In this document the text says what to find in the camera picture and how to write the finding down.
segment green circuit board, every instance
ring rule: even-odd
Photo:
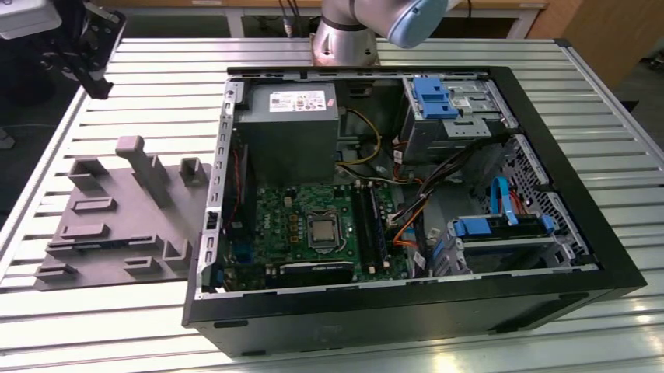
[[[395,253],[386,238],[388,268],[369,274],[363,270],[360,248],[351,203],[351,185],[297,186],[261,188],[257,191],[256,236],[252,242],[252,265],[237,268],[235,273],[243,290],[265,287],[261,276],[264,267],[279,263],[317,260],[349,261],[353,264],[353,282],[404,278],[406,258]],[[373,188],[380,215],[394,212],[392,195],[387,185]],[[336,219],[339,245],[333,249],[315,250],[309,247],[308,219],[311,216]]]

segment ram slot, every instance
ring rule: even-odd
[[[359,260],[361,261],[361,271],[367,274],[375,273],[376,257],[371,240],[368,237],[368,217],[365,217],[365,209],[363,202],[363,190],[357,187],[351,189],[349,203],[352,205],[352,218],[355,220],[355,235],[359,246]]]
[[[373,232],[373,250],[376,251],[379,262],[377,265],[381,268],[388,267],[387,261],[387,245],[384,244],[384,231],[383,231],[383,220],[380,219],[380,210],[377,209],[377,199],[375,198],[373,188],[367,188],[368,190],[368,201],[371,203],[371,229]]]

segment motherboard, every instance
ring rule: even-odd
[[[383,183],[259,189],[252,242],[232,245],[231,287],[406,278],[404,253],[392,246],[386,227],[394,209]]]

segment cpu socket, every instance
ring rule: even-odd
[[[337,216],[332,210],[311,211],[307,214],[308,248],[328,254],[339,246]]]

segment metal rail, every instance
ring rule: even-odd
[[[76,156],[105,167],[114,138],[141,135],[164,164],[212,149],[225,68],[305,65],[307,40],[125,40],[105,101],[80,92],[0,233],[0,370],[659,371],[664,355],[664,158],[571,49],[548,40],[377,43],[383,65],[508,66],[649,285],[527,333],[231,361],[180,327],[185,283],[39,293],[30,289],[72,184]]]

